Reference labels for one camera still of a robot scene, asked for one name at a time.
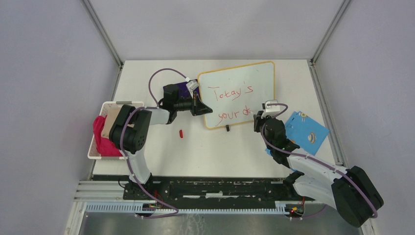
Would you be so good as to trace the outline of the yellow framed whiteboard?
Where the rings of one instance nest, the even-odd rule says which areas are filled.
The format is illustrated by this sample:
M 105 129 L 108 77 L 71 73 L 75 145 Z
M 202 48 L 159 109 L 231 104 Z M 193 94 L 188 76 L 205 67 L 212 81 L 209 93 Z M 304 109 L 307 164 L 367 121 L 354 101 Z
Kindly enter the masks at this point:
M 198 75 L 201 101 L 213 112 L 204 115 L 208 129 L 253 121 L 262 104 L 274 100 L 276 67 L 265 61 Z

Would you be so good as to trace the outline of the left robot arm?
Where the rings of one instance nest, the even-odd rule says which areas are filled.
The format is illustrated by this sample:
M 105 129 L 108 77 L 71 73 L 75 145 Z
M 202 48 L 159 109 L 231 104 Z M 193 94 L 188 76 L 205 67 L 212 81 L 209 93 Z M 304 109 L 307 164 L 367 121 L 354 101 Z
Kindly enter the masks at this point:
M 149 199 L 154 187 L 147 181 L 152 174 L 147 167 L 144 148 L 151 125 L 171 124 L 177 112 L 190 111 L 193 116 L 210 114 L 213 110 L 205 105 L 196 91 L 183 97 L 177 84 L 166 85 L 158 107 L 134 107 L 123 105 L 109 132 L 109 140 L 126 159 L 131 173 L 130 180 L 137 183 L 135 193 L 141 199 Z

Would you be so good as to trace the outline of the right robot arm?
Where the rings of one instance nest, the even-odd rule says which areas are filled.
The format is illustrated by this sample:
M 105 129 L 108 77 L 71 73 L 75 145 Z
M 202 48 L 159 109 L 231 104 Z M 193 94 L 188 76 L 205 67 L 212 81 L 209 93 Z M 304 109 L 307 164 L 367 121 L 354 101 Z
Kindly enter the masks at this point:
M 263 111 L 253 118 L 254 131 L 261 134 L 273 160 L 293 171 L 282 187 L 287 199 L 302 196 L 320 201 L 356 228 L 378 216 L 384 200 L 362 168 L 346 168 L 302 153 L 300 146 L 287 138 L 281 120 L 265 116 Z

